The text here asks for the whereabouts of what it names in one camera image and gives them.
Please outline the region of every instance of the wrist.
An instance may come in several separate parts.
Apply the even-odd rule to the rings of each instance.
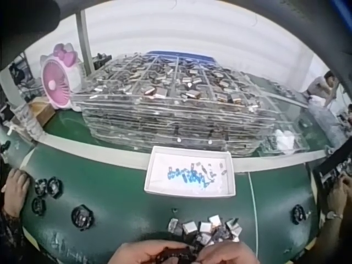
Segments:
[[[15,212],[14,210],[11,210],[9,208],[6,208],[6,206],[4,205],[3,207],[3,212],[6,213],[8,216],[13,217],[13,218],[19,218],[20,214]]]

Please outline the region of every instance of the acrylic tray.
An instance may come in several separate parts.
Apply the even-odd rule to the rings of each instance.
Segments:
[[[235,196],[231,154],[155,146],[144,190],[150,194],[192,198]]]

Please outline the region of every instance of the green workbench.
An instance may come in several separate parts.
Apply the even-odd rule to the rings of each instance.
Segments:
[[[286,102],[276,103],[284,109]],[[287,116],[306,115],[312,119],[305,109],[296,111]],[[312,126],[302,132],[311,151],[321,150],[329,142],[314,120],[311,121]],[[81,114],[73,111],[58,111],[45,131],[69,140],[123,149],[94,139]],[[170,238],[167,225],[172,217],[181,222],[206,221],[213,215],[220,215],[224,220],[238,217],[243,227],[240,239],[258,254],[262,264],[287,262],[318,233],[311,177],[303,164],[237,173],[235,197],[186,199],[145,193],[145,170],[92,161],[42,143],[34,145],[14,131],[8,136],[7,130],[1,128],[0,141],[6,140],[12,142],[8,151],[11,165],[22,164],[34,179],[57,177],[63,182],[60,198],[46,198],[47,210],[43,217],[31,211],[30,204],[35,197],[32,184],[23,210],[23,225],[46,251],[64,263],[86,263],[87,260],[106,263],[121,243]],[[72,209],[81,204],[95,215],[93,227],[84,232],[71,222]],[[294,225],[290,217],[291,209],[297,204],[312,212],[300,225]]]

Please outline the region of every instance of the white wall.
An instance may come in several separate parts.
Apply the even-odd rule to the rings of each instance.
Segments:
[[[76,16],[72,15],[62,20],[59,26],[51,33],[38,40],[25,50],[29,66],[34,78],[40,77],[40,56],[53,53],[54,46],[58,43],[72,43],[78,53],[78,57],[83,60],[79,45]]]
[[[119,0],[86,10],[92,55],[150,50],[212,56],[220,63],[300,90],[312,53],[295,36],[251,11],[213,0]],[[80,54],[75,18],[26,50],[34,76],[56,43]]]

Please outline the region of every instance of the electronic component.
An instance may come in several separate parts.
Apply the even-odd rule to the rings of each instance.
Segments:
[[[219,227],[222,224],[219,215],[209,217],[209,222],[211,222],[212,228]]]
[[[80,205],[72,210],[71,220],[80,231],[89,229],[94,223],[93,212],[85,205]]]
[[[57,199],[62,194],[62,182],[56,177],[53,177],[48,180],[46,190],[49,195]]]
[[[183,77],[182,82],[183,83],[190,83],[190,82],[192,82],[192,77]]]
[[[162,264],[171,257],[177,257],[178,264],[191,264],[197,259],[197,255],[189,247],[184,249],[165,248],[158,256],[156,256],[155,263]]]
[[[220,81],[220,82],[219,82],[219,85],[222,86],[222,87],[224,87],[224,88],[227,88],[227,87],[230,86],[230,84],[229,84],[228,82],[225,82],[225,81]]]
[[[153,86],[148,86],[148,87],[145,89],[144,95],[153,95],[155,91],[156,91],[156,88],[155,88],[155,87],[153,87]]]
[[[201,82],[203,82],[201,78],[195,78],[193,80],[193,84],[200,84]]]
[[[199,231],[201,233],[211,233],[212,232],[212,223],[209,222],[201,222]]]
[[[292,222],[294,224],[299,224],[300,222],[307,219],[306,213],[302,205],[296,205],[291,211]]]
[[[6,140],[4,144],[0,144],[0,154],[5,153],[6,150],[10,148],[11,142],[9,140]]]
[[[185,232],[186,235],[189,235],[191,233],[195,233],[198,231],[198,227],[195,222],[189,222],[183,224],[183,231]]]
[[[45,201],[39,197],[35,197],[32,201],[32,212],[37,216],[43,216],[45,210]]]
[[[43,197],[46,195],[47,180],[37,179],[35,180],[34,191],[38,197]]]
[[[167,95],[167,89],[158,87],[155,92],[156,98],[165,98]]]
[[[217,93],[216,97],[219,102],[223,102],[223,103],[227,102],[227,95],[224,95],[222,93]]]
[[[189,90],[186,92],[186,95],[190,98],[198,98],[200,96],[200,92],[196,91],[196,90]]]
[[[175,229],[176,229],[176,226],[177,226],[177,223],[178,223],[178,219],[176,218],[172,218],[169,222],[169,225],[168,225],[168,228],[167,230],[170,232],[170,233],[174,233],[175,232]]]

